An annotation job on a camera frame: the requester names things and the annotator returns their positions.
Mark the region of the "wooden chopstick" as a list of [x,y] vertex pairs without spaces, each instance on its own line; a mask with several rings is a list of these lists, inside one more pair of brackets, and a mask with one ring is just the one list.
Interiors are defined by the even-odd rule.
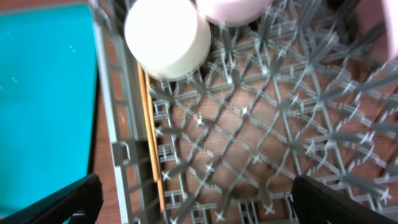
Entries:
[[157,138],[155,134],[155,124],[154,124],[154,111],[152,104],[152,97],[150,95],[150,77],[147,72],[144,72],[144,81],[146,87],[146,97],[147,97],[147,109],[148,109],[148,117],[149,117],[149,134],[150,134],[150,149],[152,156],[152,163],[154,167],[154,176],[155,182],[157,184],[158,194],[159,194],[159,203],[161,212],[165,212],[165,196],[164,196],[164,188],[160,171],[160,159],[159,159],[159,148],[157,143]]
[[149,108],[149,90],[147,88],[146,83],[146,72],[143,71],[139,62],[137,62],[137,70],[138,70],[138,77],[139,77],[139,87],[141,91],[141,98],[142,98],[142,106],[144,110],[144,119],[146,124],[147,130],[147,138],[149,143],[149,151],[150,151],[150,159],[152,165],[152,172],[154,176],[154,180],[158,182],[160,180],[159,174],[159,162],[158,162],[158,155],[156,149],[156,143],[154,139],[154,129],[153,129],[153,114],[150,112]]

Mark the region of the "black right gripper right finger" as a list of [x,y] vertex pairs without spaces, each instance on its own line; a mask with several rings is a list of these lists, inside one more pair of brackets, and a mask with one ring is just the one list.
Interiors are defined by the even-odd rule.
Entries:
[[291,195],[300,224],[397,224],[307,175],[294,179]]

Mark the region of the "white plate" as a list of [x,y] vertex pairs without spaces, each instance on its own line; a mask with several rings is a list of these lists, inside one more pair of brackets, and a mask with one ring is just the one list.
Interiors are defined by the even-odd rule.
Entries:
[[397,0],[382,0],[384,20],[386,24],[389,60],[397,58]]

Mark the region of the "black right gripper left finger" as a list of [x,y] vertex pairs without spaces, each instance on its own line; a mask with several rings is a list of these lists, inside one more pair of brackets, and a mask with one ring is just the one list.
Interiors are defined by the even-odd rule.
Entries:
[[2,218],[1,224],[95,223],[103,202],[102,183],[92,173]]

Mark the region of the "white bowl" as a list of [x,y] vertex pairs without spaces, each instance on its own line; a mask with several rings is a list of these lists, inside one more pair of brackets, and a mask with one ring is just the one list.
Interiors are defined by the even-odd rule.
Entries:
[[156,79],[178,80],[200,68],[211,47],[208,21],[187,0],[138,0],[124,23],[128,49]]

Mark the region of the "pink bowl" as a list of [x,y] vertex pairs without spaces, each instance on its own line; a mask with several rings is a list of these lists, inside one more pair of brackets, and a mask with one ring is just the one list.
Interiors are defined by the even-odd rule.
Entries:
[[238,27],[261,17],[272,0],[195,0],[195,4],[210,23]]

